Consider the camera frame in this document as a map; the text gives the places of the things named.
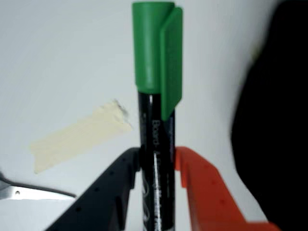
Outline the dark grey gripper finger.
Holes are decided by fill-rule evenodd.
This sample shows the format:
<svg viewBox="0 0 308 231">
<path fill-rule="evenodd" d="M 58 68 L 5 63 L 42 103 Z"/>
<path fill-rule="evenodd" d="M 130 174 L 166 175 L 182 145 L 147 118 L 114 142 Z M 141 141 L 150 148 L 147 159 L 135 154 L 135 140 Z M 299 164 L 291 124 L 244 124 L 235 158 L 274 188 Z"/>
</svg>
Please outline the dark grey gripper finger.
<svg viewBox="0 0 308 231">
<path fill-rule="evenodd" d="M 139 148 L 123 152 L 47 229 L 49 231 L 123 231 L 129 193 L 140 170 Z"/>
</svg>

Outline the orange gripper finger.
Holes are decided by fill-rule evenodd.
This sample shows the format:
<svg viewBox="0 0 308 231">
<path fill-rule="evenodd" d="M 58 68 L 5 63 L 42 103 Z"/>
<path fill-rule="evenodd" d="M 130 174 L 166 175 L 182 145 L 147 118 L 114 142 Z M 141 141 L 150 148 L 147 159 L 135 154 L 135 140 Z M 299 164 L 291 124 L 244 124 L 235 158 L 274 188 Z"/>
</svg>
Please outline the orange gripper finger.
<svg viewBox="0 0 308 231">
<path fill-rule="evenodd" d="M 190 148 L 176 148 L 175 169 L 186 188 L 193 231 L 277 231 L 269 222 L 248 222 L 217 168 Z"/>
</svg>

